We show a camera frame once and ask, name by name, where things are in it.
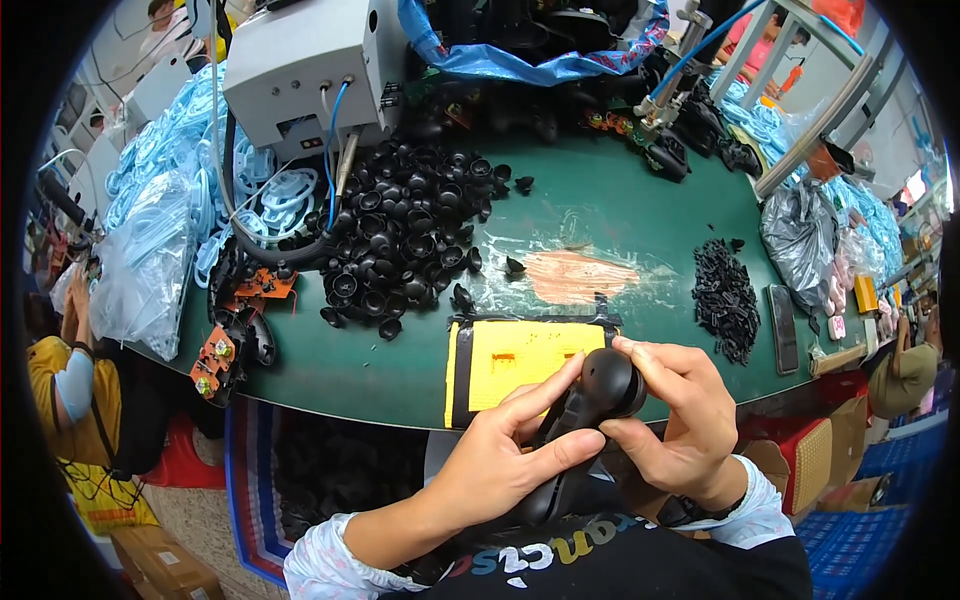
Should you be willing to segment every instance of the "blue tube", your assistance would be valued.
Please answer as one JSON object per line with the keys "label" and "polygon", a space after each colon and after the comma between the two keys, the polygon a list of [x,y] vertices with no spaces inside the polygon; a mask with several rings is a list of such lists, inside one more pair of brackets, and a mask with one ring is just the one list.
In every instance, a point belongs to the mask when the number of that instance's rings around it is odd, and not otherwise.
{"label": "blue tube", "polygon": [[[336,193],[337,190],[333,185],[333,177],[330,175],[330,161],[327,160],[327,157],[330,153],[330,141],[333,141],[333,134],[337,131],[337,110],[340,109],[340,101],[344,99],[344,92],[347,91],[347,86],[349,84],[344,82],[340,86],[340,91],[337,93],[337,101],[333,103],[333,112],[330,113],[330,136],[327,139],[327,143],[324,146],[324,168],[326,170],[326,182],[330,185],[330,214],[326,220],[326,230],[330,231],[333,229],[333,209],[336,206]],[[344,149],[340,149],[340,159],[343,160]]]}
{"label": "blue tube", "polygon": [[820,20],[823,21],[824,23],[827,23],[827,26],[828,26],[828,27],[830,27],[834,32],[836,32],[838,35],[840,35],[840,37],[844,38],[844,39],[847,41],[847,43],[850,44],[851,48],[853,48],[854,52],[855,52],[858,56],[860,56],[860,57],[863,56],[863,48],[860,47],[860,44],[856,43],[856,40],[854,40],[852,37],[848,36],[848,35],[847,35],[847,32],[845,32],[845,31],[843,31],[842,29],[840,29],[840,26],[839,26],[839,25],[837,25],[837,24],[834,23],[833,21],[829,20],[828,18],[826,18],[826,17],[823,16],[822,14],[820,15]]}
{"label": "blue tube", "polygon": [[758,6],[760,6],[760,5],[763,4],[764,2],[766,2],[766,0],[756,0],[755,2],[751,2],[749,5],[743,7],[742,9],[740,9],[740,11],[737,12],[734,16],[732,16],[732,17],[730,17],[729,19],[727,19],[726,21],[724,21],[724,22],[723,22],[723,25],[721,25],[720,27],[718,27],[718,28],[716,28],[715,30],[713,30],[713,32],[712,32],[709,36],[704,37],[703,39],[701,39],[701,40],[700,40],[700,43],[697,44],[697,45],[693,48],[693,50],[691,50],[685,57],[683,57],[682,59],[680,59],[680,62],[678,62],[677,64],[673,65],[673,67],[672,67],[669,71],[666,72],[666,75],[663,76],[663,79],[660,80],[660,83],[657,85],[657,87],[654,87],[654,90],[653,90],[652,92],[650,92],[650,97],[656,99],[656,98],[657,98],[657,94],[659,94],[659,93],[663,90],[663,88],[666,87],[667,82],[669,82],[671,79],[673,79],[673,76],[676,75],[677,72],[680,71],[682,68],[684,68],[684,65],[687,64],[687,62],[688,62],[690,59],[692,59],[693,57],[695,57],[701,50],[703,50],[704,48],[706,48],[706,47],[707,47],[712,41],[714,41],[716,38],[718,38],[718,37],[720,37],[721,35],[725,34],[725,33],[727,32],[727,30],[728,30],[730,27],[733,26],[733,23],[736,23],[736,22],[740,19],[740,17],[742,17],[742,16],[743,16],[744,14],[746,14],[747,12],[752,11],[753,9],[755,9],[755,8],[758,7]]}

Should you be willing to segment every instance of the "black rubber parts pile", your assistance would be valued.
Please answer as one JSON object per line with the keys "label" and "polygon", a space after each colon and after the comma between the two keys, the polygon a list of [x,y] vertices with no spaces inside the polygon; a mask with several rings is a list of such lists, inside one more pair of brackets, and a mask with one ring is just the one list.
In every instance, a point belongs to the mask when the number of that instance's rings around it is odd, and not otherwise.
{"label": "black rubber parts pile", "polygon": [[280,524],[290,541],[336,513],[371,511],[423,487],[427,432],[298,414],[274,451]]}
{"label": "black rubber parts pile", "polygon": [[733,258],[722,239],[707,240],[702,248],[694,249],[693,257],[697,263],[693,288],[697,324],[720,338],[716,353],[723,352],[732,363],[746,366],[760,325],[747,268]]}
{"label": "black rubber parts pile", "polygon": [[[321,316],[334,327],[346,320],[378,326],[393,340],[408,309],[439,305],[437,296],[464,270],[479,273],[480,251],[470,244],[477,217],[485,223],[492,201],[511,191],[509,165],[491,166],[476,153],[447,152],[436,144],[413,146],[392,139],[360,152],[333,223],[337,254],[316,268],[324,276]],[[527,195],[532,177],[515,180]],[[304,219],[322,230],[328,214]],[[473,300],[457,284],[451,304],[469,313]]]}

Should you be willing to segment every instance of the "light blue sleeve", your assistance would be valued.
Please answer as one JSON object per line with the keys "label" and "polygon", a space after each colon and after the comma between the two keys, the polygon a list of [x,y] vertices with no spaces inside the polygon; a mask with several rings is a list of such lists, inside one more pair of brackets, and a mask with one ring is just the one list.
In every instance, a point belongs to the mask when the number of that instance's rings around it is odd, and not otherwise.
{"label": "light blue sleeve", "polygon": [[733,458],[743,463],[748,477],[747,495],[739,508],[722,521],[695,521],[675,529],[709,531],[712,539],[744,550],[793,536],[793,525],[783,513],[777,488],[749,458],[738,454]]}
{"label": "light blue sleeve", "polygon": [[344,530],[357,515],[334,515],[297,540],[283,561],[283,578],[293,600],[373,600],[388,591],[427,589],[409,577],[367,566],[353,556],[344,544]]}
{"label": "light blue sleeve", "polygon": [[93,361],[83,352],[72,352],[66,369],[55,374],[54,381],[70,420],[82,419],[93,399]]}

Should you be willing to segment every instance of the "smartphone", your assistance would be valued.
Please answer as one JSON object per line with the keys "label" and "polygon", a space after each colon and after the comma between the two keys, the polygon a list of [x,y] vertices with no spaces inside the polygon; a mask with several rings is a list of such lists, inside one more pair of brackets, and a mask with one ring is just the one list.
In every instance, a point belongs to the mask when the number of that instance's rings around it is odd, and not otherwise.
{"label": "smartphone", "polygon": [[797,327],[793,322],[793,301],[785,285],[772,284],[767,288],[770,297],[770,315],[774,320],[774,346],[777,349],[777,372],[790,374],[800,368],[797,349]]}

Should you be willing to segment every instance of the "black shirt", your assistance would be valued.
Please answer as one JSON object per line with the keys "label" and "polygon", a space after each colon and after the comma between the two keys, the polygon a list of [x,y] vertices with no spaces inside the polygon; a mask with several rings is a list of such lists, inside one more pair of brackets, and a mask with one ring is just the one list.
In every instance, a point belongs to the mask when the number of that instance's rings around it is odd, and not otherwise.
{"label": "black shirt", "polygon": [[431,589],[381,598],[811,598],[794,536],[750,550],[693,540],[624,513],[487,537]]}

